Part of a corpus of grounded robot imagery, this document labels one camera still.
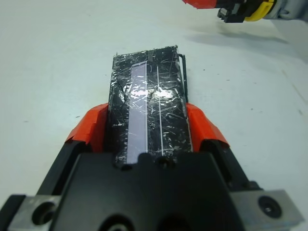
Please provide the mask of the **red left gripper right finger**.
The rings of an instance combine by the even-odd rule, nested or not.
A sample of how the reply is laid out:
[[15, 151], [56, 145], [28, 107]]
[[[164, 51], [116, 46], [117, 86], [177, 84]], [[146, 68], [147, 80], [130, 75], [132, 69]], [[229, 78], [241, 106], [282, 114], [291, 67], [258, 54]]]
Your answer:
[[227, 140], [204, 112], [191, 103], [187, 103], [186, 107], [193, 151], [209, 152], [213, 155], [231, 192], [261, 190], [255, 181], [247, 178]]

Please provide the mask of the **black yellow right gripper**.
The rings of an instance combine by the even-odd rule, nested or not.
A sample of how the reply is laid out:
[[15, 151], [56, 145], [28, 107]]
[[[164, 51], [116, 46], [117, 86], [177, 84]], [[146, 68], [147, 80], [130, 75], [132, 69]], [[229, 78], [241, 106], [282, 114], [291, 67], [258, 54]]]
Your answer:
[[219, 8], [218, 18], [225, 23], [255, 22], [270, 13], [275, 0], [183, 0], [196, 9]]

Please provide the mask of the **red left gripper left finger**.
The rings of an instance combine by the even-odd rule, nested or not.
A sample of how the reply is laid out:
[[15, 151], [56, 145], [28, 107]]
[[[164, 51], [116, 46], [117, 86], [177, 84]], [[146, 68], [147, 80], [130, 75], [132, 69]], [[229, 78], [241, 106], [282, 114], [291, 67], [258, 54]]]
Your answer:
[[38, 195], [61, 195], [80, 153], [103, 151], [108, 104], [88, 110], [66, 138], [60, 152], [43, 180]]

